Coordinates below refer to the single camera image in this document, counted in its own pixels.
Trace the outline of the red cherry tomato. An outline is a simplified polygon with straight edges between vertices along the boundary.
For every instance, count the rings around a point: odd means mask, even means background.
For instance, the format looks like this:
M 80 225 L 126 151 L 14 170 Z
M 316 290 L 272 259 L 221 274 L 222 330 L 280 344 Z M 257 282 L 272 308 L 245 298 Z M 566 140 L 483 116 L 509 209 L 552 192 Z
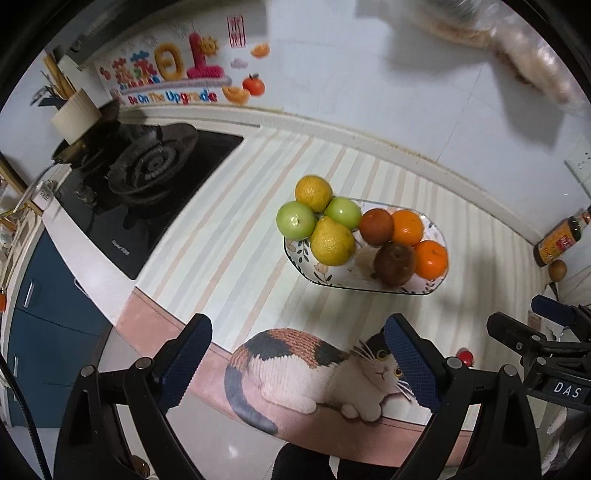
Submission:
M 456 357 L 461 360 L 467 367 L 472 367 L 474 365 L 474 355 L 473 353 L 468 350 L 468 349 L 460 349 L 457 353 L 456 353 Z

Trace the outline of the red apple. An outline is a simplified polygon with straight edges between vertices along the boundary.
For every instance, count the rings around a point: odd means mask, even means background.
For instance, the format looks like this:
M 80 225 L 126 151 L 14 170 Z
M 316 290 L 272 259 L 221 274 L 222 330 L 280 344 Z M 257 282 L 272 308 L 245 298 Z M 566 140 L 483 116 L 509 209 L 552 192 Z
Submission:
M 377 279 L 390 288 L 405 285 L 415 274 L 416 266 L 415 250 L 399 242 L 386 243 L 374 258 Z

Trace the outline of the orange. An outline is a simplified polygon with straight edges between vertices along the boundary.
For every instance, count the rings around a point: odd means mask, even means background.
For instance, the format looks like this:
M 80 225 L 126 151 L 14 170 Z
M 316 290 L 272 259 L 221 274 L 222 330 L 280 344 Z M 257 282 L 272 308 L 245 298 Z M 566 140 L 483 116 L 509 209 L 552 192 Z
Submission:
M 394 232 L 392 241 L 414 247 L 424 235 L 424 225 L 418 214 L 411 210 L 397 210 L 392 214 Z
M 447 249 L 433 241 L 424 240 L 415 246 L 415 273 L 425 280 L 435 280 L 443 276 L 448 269 Z

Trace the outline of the dark red-brown fruit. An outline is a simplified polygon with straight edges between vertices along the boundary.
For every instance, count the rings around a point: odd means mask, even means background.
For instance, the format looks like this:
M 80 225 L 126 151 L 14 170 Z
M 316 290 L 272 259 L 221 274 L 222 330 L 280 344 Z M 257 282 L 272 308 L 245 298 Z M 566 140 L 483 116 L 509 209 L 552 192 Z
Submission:
M 363 213 L 359 231 L 369 245 L 379 247 L 392 240 L 394 220 L 385 209 L 374 208 Z

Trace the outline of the yellow lemon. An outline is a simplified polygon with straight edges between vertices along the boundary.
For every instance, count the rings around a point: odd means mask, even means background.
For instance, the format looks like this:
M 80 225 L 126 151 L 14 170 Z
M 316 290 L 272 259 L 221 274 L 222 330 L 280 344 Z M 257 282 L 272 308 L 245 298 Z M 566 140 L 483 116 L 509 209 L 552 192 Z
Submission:
M 299 179 L 294 189 L 297 202 L 308 206 L 315 213 L 322 213 L 332 201 L 334 194 L 329 182 L 317 175 L 307 175 Z
M 344 265 L 356 252 L 352 231 L 328 216 L 318 220 L 310 243 L 312 254 L 319 263 L 327 266 Z

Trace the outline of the green apple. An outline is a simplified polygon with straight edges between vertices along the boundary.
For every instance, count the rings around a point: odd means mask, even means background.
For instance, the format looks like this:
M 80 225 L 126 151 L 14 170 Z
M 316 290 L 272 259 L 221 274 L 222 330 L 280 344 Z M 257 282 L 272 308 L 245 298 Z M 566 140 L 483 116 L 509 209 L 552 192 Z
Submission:
M 334 197 L 325 208 L 324 215 L 338 222 L 349 230 L 356 230 L 362 219 L 358 204 L 346 197 Z
M 311 236 L 317 216 L 307 205 L 298 201 L 284 203 L 276 213 L 276 226 L 284 238 L 301 241 Z

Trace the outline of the brown kiwi fruit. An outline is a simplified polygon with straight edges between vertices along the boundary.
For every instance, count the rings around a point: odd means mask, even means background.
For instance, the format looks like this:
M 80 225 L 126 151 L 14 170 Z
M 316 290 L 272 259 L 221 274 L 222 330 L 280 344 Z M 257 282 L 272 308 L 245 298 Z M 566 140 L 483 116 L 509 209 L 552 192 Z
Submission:
M 559 283 L 561 282 L 567 275 L 568 267 L 563 260 L 557 259 L 554 260 L 548 266 L 548 274 L 549 278 L 552 282 Z

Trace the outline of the soy sauce bottle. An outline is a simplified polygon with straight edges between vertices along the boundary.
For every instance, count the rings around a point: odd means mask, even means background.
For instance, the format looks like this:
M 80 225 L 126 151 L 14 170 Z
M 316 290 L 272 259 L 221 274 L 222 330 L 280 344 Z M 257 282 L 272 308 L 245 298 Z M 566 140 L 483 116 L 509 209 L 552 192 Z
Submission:
M 590 224 L 590 208 L 584 208 L 559 222 L 533 248 L 533 256 L 539 267 L 545 267 L 557 260 L 582 238 L 584 229 Z

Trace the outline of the floral oval ceramic plate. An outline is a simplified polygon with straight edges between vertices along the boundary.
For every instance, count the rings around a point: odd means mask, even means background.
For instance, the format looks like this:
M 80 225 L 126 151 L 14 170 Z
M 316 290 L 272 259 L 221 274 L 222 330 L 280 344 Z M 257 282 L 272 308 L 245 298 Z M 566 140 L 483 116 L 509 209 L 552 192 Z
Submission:
M 308 239 L 294 241 L 283 239 L 283 251 L 294 268 L 308 281 L 332 288 L 390 293 L 396 295 L 430 295 L 436 291 L 448 275 L 449 268 L 433 280 L 423 279 L 414 274 L 398 288 L 388 287 L 376 276 L 373 268 L 374 258 L 379 248 L 370 246 L 358 230 L 353 232 L 356 239 L 356 252 L 341 266 L 325 266 L 311 252 Z

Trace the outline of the blue kitchen cabinet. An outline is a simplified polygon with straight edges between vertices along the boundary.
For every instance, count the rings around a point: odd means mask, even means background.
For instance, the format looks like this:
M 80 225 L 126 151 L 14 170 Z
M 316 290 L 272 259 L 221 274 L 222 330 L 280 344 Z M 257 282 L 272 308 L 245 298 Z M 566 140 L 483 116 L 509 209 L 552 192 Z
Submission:
M 16 298 L 6 361 L 38 428 L 58 428 L 80 369 L 96 365 L 112 325 L 42 234 Z

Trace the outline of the striped cat print table mat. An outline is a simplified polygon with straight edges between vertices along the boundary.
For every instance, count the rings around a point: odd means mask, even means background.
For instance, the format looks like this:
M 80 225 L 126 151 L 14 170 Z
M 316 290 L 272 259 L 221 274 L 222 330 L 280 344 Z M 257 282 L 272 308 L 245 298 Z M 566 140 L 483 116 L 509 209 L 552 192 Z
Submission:
M 276 228 L 277 210 L 307 174 L 327 178 L 339 194 L 424 213 L 447 243 L 443 282 L 426 296 L 339 288 L 328 269 L 285 245 Z M 516 363 L 512 351 L 488 336 L 487 318 L 501 311 L 526 321 L 547 280 L 526 239 L 448 189 L 348 146 L 260 129 L 243 139 L 164 234 L 115 328 L 150 356 L 192 315 L 211 318 L 211 351 L 190 393 L 225 413 L 224 360 L 273 327 L 345 348 L 400 312 L 444 354 L 466 348 L 480 368 Z

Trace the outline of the white utensil holder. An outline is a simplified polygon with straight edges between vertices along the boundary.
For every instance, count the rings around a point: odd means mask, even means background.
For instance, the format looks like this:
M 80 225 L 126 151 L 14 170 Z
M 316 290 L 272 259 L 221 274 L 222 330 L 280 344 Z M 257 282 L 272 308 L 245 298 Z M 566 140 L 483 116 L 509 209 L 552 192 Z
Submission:
M 68 145 L 78 141 L 101 118 L 84 89 L 76 91 L 53 115 L 51 123 Z

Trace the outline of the plastic bag with eggs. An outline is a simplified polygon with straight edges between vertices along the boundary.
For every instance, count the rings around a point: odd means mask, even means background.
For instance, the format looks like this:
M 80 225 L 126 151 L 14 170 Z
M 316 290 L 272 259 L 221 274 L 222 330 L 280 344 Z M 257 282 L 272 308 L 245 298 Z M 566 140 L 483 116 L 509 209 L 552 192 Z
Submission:
M 561 109 L 590 112 L 578 82 L 554 49 L 501 1 L 414 1 L 413 22 L 454 44 L 490 50 L 513 76 Z

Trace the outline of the white wall socket left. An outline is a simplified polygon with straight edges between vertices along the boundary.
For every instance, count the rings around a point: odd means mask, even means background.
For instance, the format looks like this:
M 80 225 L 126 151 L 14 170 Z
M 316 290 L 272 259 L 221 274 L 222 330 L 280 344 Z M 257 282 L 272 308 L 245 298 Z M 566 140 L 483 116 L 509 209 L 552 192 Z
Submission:
M 590 193 L 591 186 L 591 146 L 581 139 L 565 160 L 565 164 L 578 183 Z

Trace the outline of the colourful wall sticker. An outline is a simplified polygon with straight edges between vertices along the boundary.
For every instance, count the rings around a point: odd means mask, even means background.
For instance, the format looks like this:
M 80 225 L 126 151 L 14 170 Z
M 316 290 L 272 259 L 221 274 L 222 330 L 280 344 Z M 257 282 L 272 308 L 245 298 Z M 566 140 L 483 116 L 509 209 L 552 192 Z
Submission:
M 182 20 L 148 29 L 95 62 L 106 93 L 124 107 L 225 103 L 266 95 L 270 43 L 249 36 L 245 16 Z

